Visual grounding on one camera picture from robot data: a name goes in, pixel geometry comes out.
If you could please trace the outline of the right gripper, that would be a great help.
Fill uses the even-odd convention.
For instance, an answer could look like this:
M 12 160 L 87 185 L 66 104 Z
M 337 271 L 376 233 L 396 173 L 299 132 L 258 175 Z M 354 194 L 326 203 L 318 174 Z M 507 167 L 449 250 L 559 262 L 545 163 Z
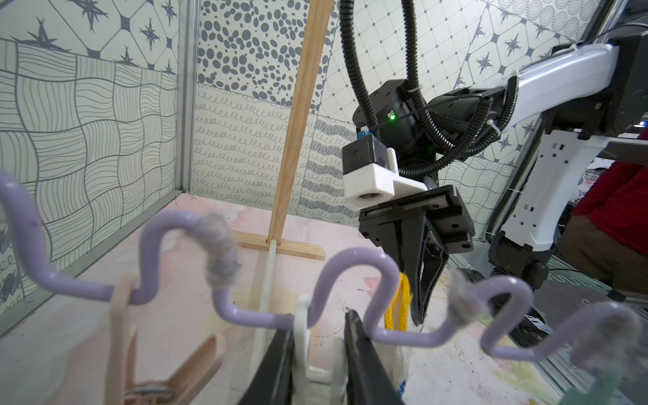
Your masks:
M 474 223 L 453 185 L 361 209 L 359 232 L 407 276 L 415 325 L 425 320 L 449 256 L 474 249 Z

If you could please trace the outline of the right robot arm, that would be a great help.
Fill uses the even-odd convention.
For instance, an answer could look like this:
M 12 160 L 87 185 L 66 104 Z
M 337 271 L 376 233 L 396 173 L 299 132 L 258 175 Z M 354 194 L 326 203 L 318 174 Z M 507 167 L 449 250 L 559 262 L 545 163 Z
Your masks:
M 531 128 L 520 194 L 491 227 L 496 273 L 538 289 L 557 249 L 557 227 L 577 180 L 647 108 L 647 27 L 623 25 L 565 44 L 500 78 L 423 106 L 406 80 L 391 80 L 354 114 L 357 138 L 342 149 L 344 195 L 361 234 L 407 277 L 415 324 L 450 255 L 474 249 L 476 229 L 458 190 L 433 176 Z

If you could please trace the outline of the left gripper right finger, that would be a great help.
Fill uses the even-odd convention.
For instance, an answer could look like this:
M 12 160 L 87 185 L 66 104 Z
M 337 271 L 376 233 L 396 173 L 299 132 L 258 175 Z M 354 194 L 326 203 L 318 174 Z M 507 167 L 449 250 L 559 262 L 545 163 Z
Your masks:
M 349 373 L 347 404 L 403 404 L 355 310 L 345 313 L 344 344 Z

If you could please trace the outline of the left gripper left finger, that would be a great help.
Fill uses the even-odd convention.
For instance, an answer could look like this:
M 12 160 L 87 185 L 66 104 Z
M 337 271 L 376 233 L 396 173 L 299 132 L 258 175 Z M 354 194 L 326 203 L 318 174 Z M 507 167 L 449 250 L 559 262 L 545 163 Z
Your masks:
M 289 405 L 293 400 L 292 331 L 278 330 L 239 405 Z

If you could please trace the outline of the white clothes peg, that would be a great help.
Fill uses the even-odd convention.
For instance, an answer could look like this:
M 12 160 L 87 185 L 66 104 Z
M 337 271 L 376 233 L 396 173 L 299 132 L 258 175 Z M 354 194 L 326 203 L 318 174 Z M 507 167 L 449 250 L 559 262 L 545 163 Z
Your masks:
M 292 361 L 292 403 L 343 405 L 348 403 L 349 368 L 344 340 L 335 337 L 325 345 L 322 354 L 314 353 L 315 341 L 307 326 L 309 295 L 300 295 L 295 309 L 293 335 L 295 352 Z

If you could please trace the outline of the green clothes peg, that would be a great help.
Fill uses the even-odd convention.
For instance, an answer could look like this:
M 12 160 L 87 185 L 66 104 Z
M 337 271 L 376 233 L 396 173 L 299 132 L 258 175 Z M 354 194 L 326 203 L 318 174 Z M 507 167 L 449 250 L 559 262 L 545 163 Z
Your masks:
M 588 391 L 579 391 L 577 388 L 570 388 L 558 402 L 558 405 L 610 404 L 627 371 L 624 366 L 586 366 L 585 370 L 594 375 L 594 383 L 592 383 L 590 389 Z

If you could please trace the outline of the yellow dotted work glove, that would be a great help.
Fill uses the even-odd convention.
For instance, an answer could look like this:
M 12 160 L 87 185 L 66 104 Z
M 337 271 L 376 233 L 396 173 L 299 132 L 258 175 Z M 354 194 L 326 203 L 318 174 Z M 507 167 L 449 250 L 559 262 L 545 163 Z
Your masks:
M 417 332 L 411 319 L 412 294 L 408 277 L 401 273 L 397 292 L 384 315 L 384 329 L 398 332 Z M 409 376 L 413 348 L 375 344 L 381 364 L 398 396 L 403 397 Z

